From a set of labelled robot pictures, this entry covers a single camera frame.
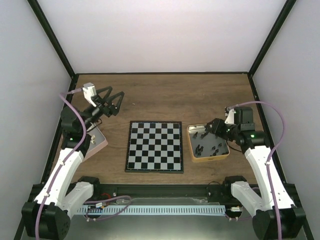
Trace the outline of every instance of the wooden surface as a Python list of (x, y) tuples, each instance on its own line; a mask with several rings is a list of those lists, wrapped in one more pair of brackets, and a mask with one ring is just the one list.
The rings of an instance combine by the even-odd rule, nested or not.
[[(108, 146), (82, 163), (73, 181), (91, 176), (99, 178), (101, 183), (115, 184), (207, 184), (222, 182), (226, 176), (242, 175), (249, 183), (256, 182), (246, 158), (233, 150), (224, 160), (193, 163), (186, 136), (188, 125), (224, 119), (226, 106), (253, 100), (246, 75), (81, 75), (77, 88), (89, 82), (96, 89), (112, 86), (113, 94), (124, 91), (125, 95), (117, 116), (102, 117), (99, 128)], [(88, 106), (81, 93), (73, 96), (72, 104), (81, 111)], [(255, 105), (252, 107), (256, 129), (261, 130), (258, 111)], [(129, 123), (134, 120), (182, 121), (183, 174), (125, 172)]]

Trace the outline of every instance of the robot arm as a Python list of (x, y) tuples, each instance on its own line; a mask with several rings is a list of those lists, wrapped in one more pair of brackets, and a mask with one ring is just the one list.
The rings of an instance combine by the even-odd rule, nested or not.
[[(95, 89), (92, 83), (82, 88), (85, 99), (90, 103), (84, 111), (78, 111), (86, 129), (99, 120), (102, 115), (117, 115), (124, 97), (123, 92), (110, 96), (112, 87)], [(66, 160), (76, 145), (81, 141), (84, 130), (79, 118), (69, 108), (61, 111), (62, 145), (58, 161), (44, 188), (33, 202), (26, 202), (22, 208), (22, 218), (28, 236), (35, 237), (35, 226), (41, 203), (45, 200), (39, 222), (39, 236), (45, 239), (64, 239), (70, 227), (70, 220), (83, 203), (91, 198), (99, 180), (82, 177), (74, 189), (67, 194), (72, 178), (78, 166), (84, 162), (90, 146), (91, 136), (86, 133), (84, 141)]]
[(270, 143), (263, 131), (255, 131), (253, 110), (250, 107), (225, 109), (226, 120), (215, 118), (208, 122), (206, 130), (225, 139), (235, 141), (250, 163), (258, 183), (261, 196), (256, 194), (246, 181), (228, 182), (231, 195), (238, 199), (252, 216), (253, 229), (259, 239), (277, 239), (277, 220), (275, 203), (267, 173), (270, 175), (280, 212), (282, 236), (295, 238), (300, 231), (306, 215), (301, 207), (296, 207), (288, 195), (278, 175), (274, 162), (267, 162)]

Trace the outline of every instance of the white panel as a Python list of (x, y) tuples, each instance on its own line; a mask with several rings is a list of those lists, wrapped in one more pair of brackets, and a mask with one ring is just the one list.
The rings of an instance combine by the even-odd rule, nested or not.
[[(284, 173), (298, 190), (314, 239), (320, 239), (320, 1), (297, 1), (254, 76), (260, 98), (287, 120), (279, 148)], [(264, 108), (277, 141), (282, 124)]]
[(0, 2), (0, 239), (14, 239), (21, 208), (48, 158), (70, 77), (28, 2)]
[(248, 71), (285, 0), (39, 0), (77, 73)]

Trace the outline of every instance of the purple cable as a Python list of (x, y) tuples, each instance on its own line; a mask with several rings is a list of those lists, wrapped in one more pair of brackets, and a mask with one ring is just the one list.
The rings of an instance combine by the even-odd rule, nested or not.
[[(107, 203), (107, 202), (111, 202), (113, 200), (118, 200), (118, 199), (129, 199), (129, 203), (128, 205), (126, 205), (124, 208), (122, 208), (120, 211), (118, 211), (117, 213), (113, 214), (113, 215), (110, 215), (110, 216), (106, 216), (106, 217), (99, 217), (99, 218), (95, 218), (95, 220), (93, 221), (103, 221), (103, 220), (107, 220), (107, 219), (110, 219), (110, 218), (113, 218), (115, 216), (118, 216), (120, 213), (122, 213), (124, 210), (126, 210), (131, 202), (132, 202), (132, 198), (130, 196), (127, 196), (127, 195), (123, 195), (123, 196), (116, 196), (116, 197), (113, 197), (113, 198), (109, 198), (109, 199), (106, 199), (106, 200), (100, 200), (100, 201), (86, 201), (85, 204), (98, 204), (98, 203)], [(90, 221), (90, 218), (88, 216), (88, 213), (92, 210), (96, 210), (96, 209), (100, 209), (100, 208), (91, 208), (89, 209), (86, 213), (85, 213), (85, 218), (87, 220)]]
[[(78, 88), (78, 89), (75, 89), (75, 90), (72, 90), (72, 91), (68, 91), (66, 93), (60, 93), (59, 94), (59, 97), (62, 99), (62, 101), (64, 101), (64, 103), (74, 112), (74, 114), (78, 117), (78, 119), (80, 120), (80, 123), (82, 125), (82, 129), (83, 129), (83, 135), (82, 135), (82, 138), (80, 140), (80, 142), (74, 147), (74, 149), (71, 150), (71, 152), (69, 152), (69, 154), (64, 158), (64, 160), (62, 161), (63, 163), (65, 163), (68, 158), (80, 147), (80, 145), (83, 143), (83, 141), (85, 140), (86, 138), (86, 134), (87, 134), (87, 130), (86, 130), (86, 125), (85, 125), (85, 122), (84, 120), (82, 119), (82, 117), (80, 116), (80, 114), (78, 113), (78, 111), (71, 105), (70, 102), (68, 102), (66, 99), (65, 99), (65, 95), (68, 95), (68, 94), (75, 94), (75, 93), (78, 93), (78, 92), (81, 92), (82, 91), (82, 88)], [(50, 190), (58, 176), (58, 173), (59, 171), (61, 170), (63, 165), (60, 165), (57, 170), (55, 171), (53, 177), (52, 177), (52, 180), (48, 186), (48, 189), (46, 191), (46, 193), (49, 195), (50, 193)], [(40, 217), (41, 217), (41, 212), (44, 208), (44, 205), (45, 205), (45, 202), (47, 200), (47, 196), (45, 196), (40, 204), (40, 207), (39, 207), (39, 210), (38, 210), (38, 213), (36, 215), (36, 220), (35, 220), (35, 239), (36, 240), (40, 240), (40, 236), (39, 236), (39, 223), (40, 223)]]
[[(283, 141), (283, 137), (286, 133), (286, 121), (285, 121), (285, 118), (284, 116), (282, 115), (282, 113), (275, 107), (273, 106), (272, 104), (270, 103), (267, 103), (267, 102), (264, 102), (264, 101), (248, 101), (248, 102), (244, 102), (244, 103), (241, 103), (241, 104), (237, 104), (237, 105), (234, 105), (234, 106), (231, 106), (229, 107), (229, 109), (234, 109), (235, 107), (240, 107), (240, 106), (244, 106), (244, 105), (248, 105), (248, 104), (264, 104), (264, 105), (267, 105), (271, 108), (273, 108), (277, 113), (278, 115), (280, 116), (281, 118), (281, 121), (282, 121), (282, 134), (281, 134), (281, 137), (279, 139), (279, 142), (274, 146), (274, 148), (270, 151), (267, 159), (266, 159), (266, 162), (269, 163), (271, 158), (272, 158), (272, 155), (274, 154), (275, 150), (279, 147), (279, 145), (282, 143)], [(272, 179), (271, 179), (271, 173), (270, 173), (270, 165), (267, 164), (266, 165), (266, 172), (268, 174), (268, 179), (269, 179), (269, 182), (270, 182), (270, 188), (271, 188), (271, 193), (272, 193), (272, 198), (273, 198), (273, 202), (274, 202), (274, 210), (275, 210), (275, 216), (276, 216), (276, 224), (277, 224), (277, 229), (278, 229), (278, 240), (282, 240), (282, 229), (281, 229), (281, 218), (280, 218), (280, 212), (279, 212), (279, 208), (278, 208), (278, 203), (277, 203), (277, 198), (276, 198), (276, 193), (275, 193), (275, 189), (274, 189), (274, 185), (272, 183)]]

